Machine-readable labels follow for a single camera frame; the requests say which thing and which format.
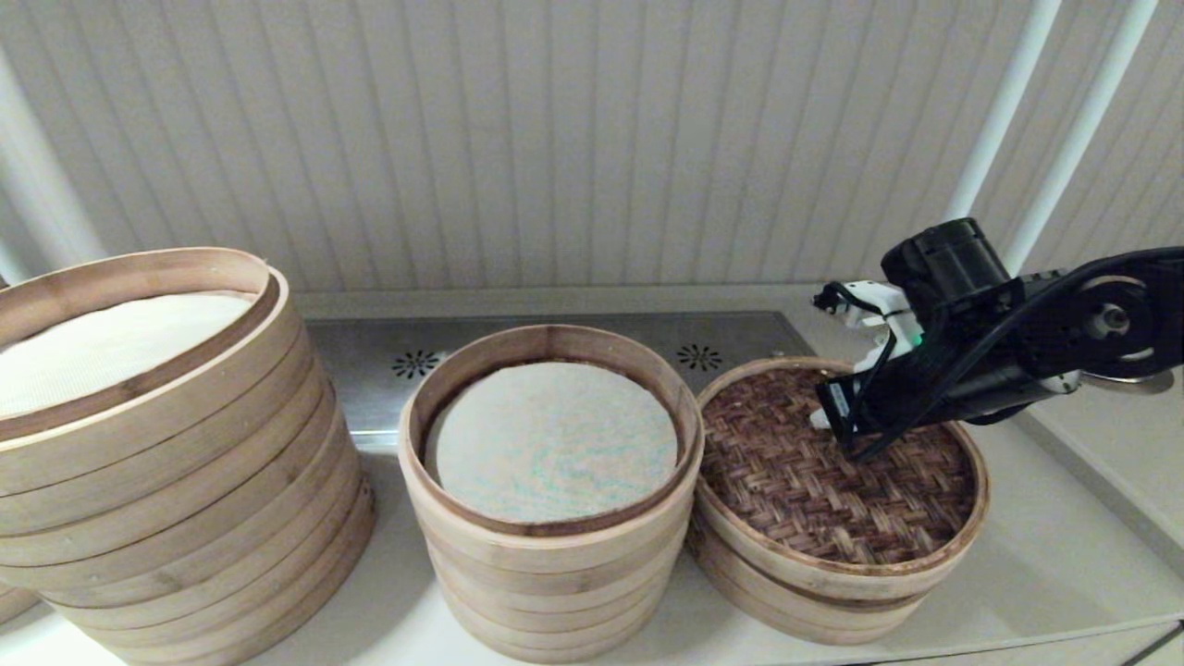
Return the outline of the round steel recessed lid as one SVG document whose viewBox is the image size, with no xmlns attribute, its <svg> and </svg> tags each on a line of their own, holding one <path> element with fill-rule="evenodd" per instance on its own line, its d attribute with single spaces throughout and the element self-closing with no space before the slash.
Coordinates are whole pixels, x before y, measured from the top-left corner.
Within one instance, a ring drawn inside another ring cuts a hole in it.
<svg viewBox="0 0 1184 666">
<path fill-rule="evenodd" d="M 1171 370 L 1150 376 L 1100 376 L 1082 371 L 1079 379 L 1090 388 L 1121 395 L 1162 395 L 1175 385 L 1175 374 Z"/>
</svg>

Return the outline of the white metal pole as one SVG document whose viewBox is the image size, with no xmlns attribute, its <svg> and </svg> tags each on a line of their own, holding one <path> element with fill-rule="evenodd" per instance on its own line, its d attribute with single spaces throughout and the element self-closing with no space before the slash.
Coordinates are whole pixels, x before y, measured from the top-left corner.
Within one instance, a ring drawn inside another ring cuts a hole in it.
<svg viewBox="0 0 1184 666">
<path fill-rule="evenodd" d="M 1053 164 L 1044 169 L 1032 201 L 1019 216 L 1017 228 L 1003 254 L 1004 265 L 1011 274 L 1018 274 L 1029 258 L 1064 188 L 1068 187 L 1082 156 L 1090 147 L 1092 135 L 1098 130 L 1103 114 L 1111 105 L 1117 88 L 1130 68 L 1130 60 L 1141 45 L 1143 34 L 1158 8 L 1159 0 L 1124 0 L 1124 14 L 1117 32 L 1103 52 L 1103 59 L 1090 77 L 1090 87 L 1079 105 L 1077 113 L 1062 141 L 1056 145 Z"/>
<path fill-rule="evenodd" d="M 959 219 L 972 212 L 973 204 L 982 193 L 990 169 L 1006 137 L 1019 102 L 1032 79 L 1032 71 L 1040 64 L 1045 43 L 1053 33 L 1063 0 L 1031 0 L 1018 41 L 1004 70 L 993 100 L 982 121 L 969 159 L 964 165 L 942 219 Z"/>
</svg>

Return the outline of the stainless steel vented plate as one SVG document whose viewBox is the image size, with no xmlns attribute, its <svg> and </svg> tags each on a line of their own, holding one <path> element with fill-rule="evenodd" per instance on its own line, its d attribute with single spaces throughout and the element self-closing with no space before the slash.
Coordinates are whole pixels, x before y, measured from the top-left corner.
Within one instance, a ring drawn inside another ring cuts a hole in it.
<svg viewBox="0 0 1184 666">
<path fill-rule="evenodd" d="M 543 324 L 609 329 L 646 345 L 695 393 L 745 363 L 815 352 L 786 316 L 771 310 L 342 319 L 308 327 L 356 447 L 393 450 L 403 404 L 440 363 L 500 329 Z"/>
</svg>

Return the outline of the white mesh steamer liner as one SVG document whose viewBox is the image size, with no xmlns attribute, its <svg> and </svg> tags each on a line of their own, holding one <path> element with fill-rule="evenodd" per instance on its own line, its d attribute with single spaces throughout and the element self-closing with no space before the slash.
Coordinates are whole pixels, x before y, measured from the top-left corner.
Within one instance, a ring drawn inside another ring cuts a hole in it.
<svg viewBox="0 0 1184 666">
<path fill-rule="evenodd" d="M 678 460 L 673 418 L 646 388 L 587 364 L 500 369 L 435 420 L 425 468 L 449 497 L 507 523 L 624 510 Z"/>
</svg>

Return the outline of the white cloth steamer liner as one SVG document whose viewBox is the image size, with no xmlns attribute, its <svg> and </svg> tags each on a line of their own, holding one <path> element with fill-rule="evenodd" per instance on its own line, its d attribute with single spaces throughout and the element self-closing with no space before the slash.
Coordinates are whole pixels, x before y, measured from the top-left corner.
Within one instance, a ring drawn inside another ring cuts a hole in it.
<svg viewBox="0 0 1184 666">
<path fill-rule="evenodd" d="M 0 418 L 114 388 L 229 327 L 253 305 L 236 292 L 127 301 L 0 345 Z"/>
</svg>

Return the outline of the large bamboo steamer stack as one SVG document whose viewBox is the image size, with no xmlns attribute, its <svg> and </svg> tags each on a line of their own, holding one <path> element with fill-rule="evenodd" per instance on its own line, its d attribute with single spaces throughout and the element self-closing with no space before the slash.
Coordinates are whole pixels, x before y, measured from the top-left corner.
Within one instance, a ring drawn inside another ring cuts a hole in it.
<svg viewBox="0 0 1184 666">
<path fill-rule="evenodd" d="M 236 666 L 321 610 L 377 519 L 282 274 L 189 246 L 0 290 L 0 345 L 127 301 L 236 292 L 229 327 L 114 388 L 0 418 L 0 583 L 130 666 Z"/>
</svg>

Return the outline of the white round pillar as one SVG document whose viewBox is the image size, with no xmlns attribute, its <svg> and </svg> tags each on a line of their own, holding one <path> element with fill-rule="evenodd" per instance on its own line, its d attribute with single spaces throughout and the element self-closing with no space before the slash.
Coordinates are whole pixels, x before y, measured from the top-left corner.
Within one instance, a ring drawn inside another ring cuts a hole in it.
<svg viewBox="0 0 1184 666">
<path fill-rule="evenodd" d="M 21 260 L 0 243 L 4 268 L 32 278 L 36 268 L 56 270 L 109 256 L 1 46 L 0 188 L 31 252 Z"/>
</svg>

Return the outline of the medium bamboo steamer stack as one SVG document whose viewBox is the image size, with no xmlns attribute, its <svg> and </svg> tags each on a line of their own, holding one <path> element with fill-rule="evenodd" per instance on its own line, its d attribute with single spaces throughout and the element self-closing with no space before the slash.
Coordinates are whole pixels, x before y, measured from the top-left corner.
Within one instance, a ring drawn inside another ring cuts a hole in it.
<svg viewBox="0 0 1184 666">
<path fill-rule="evenodd" d="M 427 434 L 474 382 L 546 361 L 606 369 L 646 388 L 673 418 L 678 460 L 650 497 L 574 520 L 507 523 L 469 510 L 430 476 Z M 538 325 L 474 341 L 432 371 L 403 406 L 399 465 L 427 557 L 466 632 L 528 662 L 575 662 L 617 648 L 659 606 L 693 505 L 704 425 L 697 398 L 652 350 L 609 329 Z"/>
</svg>

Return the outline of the small bamboo steamer basket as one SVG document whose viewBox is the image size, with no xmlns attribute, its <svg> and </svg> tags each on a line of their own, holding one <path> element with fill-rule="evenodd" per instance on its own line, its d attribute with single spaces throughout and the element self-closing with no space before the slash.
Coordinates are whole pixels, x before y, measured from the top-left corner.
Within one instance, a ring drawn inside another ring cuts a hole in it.
<svg viewBox="0 0 1184 666">
<path fill-rule="evenodd" d="M 895 630 L 925 595 L 856 603 L 821 598 L 783 585 L 733 552 L 709 527 L 690 523 L 686 547 L 712 585 L 736 608 L 791 636 L 823 645 L 868 643 Z"/>
</svg>

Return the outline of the woven bamboo steamer lid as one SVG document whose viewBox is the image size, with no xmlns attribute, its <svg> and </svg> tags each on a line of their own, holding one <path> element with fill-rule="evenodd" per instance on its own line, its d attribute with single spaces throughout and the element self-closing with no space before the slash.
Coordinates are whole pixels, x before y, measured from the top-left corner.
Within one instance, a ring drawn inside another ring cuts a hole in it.
<svg viewBox="0 0 1184 666">
<path fill-rule="evenodd" d="M 751 361 L 699 392 L 699 510 L 759 574 L 825 598 L 881 603 L 929 593 L 982 534 L 991 484 L 961 425 L 905 434 L 855 462 L 810 417 L 815 388 L 851 366 Z"/>
</svg>

